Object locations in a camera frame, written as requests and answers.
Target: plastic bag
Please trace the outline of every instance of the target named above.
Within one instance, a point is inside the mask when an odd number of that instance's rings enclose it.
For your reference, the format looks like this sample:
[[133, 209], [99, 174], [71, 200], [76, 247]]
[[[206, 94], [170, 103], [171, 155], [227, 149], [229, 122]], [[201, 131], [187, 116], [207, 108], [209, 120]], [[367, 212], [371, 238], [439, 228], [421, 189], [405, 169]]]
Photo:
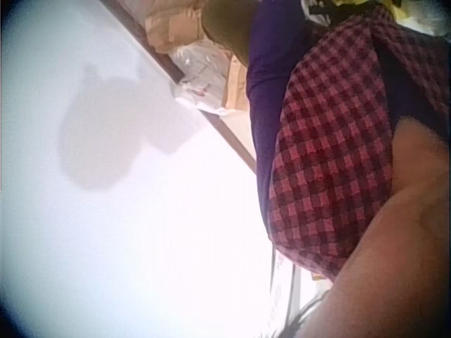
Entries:
[[176, 101], [216, 115], [227, 115], [222, 107], [230, 60], [213, 42], [203, 39], [169, 53], [185, 73], [171, 91]]

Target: red checkered fabric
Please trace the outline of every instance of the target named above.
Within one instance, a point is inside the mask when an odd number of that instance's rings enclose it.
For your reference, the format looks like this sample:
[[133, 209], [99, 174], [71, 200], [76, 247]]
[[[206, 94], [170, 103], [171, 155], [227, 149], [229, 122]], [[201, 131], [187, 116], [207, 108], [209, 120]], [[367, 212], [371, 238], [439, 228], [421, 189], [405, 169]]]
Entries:
[[431, 48], [434, 39], [396, 25], [381, 7], [325, 34], [293, 70], [271, 173], [268, 235], [290, 260], [331, 280], [390, 196], [392, 133], [374, 36], [437, 111], [449, 99], [448, 84], [437, 77], [443, 47]]

